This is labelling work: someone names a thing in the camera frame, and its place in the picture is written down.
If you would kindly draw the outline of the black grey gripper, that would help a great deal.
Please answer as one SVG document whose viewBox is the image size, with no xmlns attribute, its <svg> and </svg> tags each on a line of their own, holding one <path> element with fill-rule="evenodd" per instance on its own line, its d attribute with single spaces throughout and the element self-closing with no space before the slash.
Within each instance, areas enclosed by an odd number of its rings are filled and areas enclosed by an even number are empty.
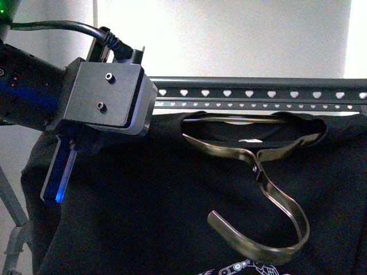
<svg viewBox="0 0 367 275">
<path fill-rule="evenodd" d="M 44 203 L 63 201 L 77 151 L 97 152 L 149 129 L 158 91 L 141 66 L 143 51 L 107 28 L 92 35 L 88 58 L 69 64 L 54 88 L 45 129 L 57 146 L 41 190 Z"/>
</svg>

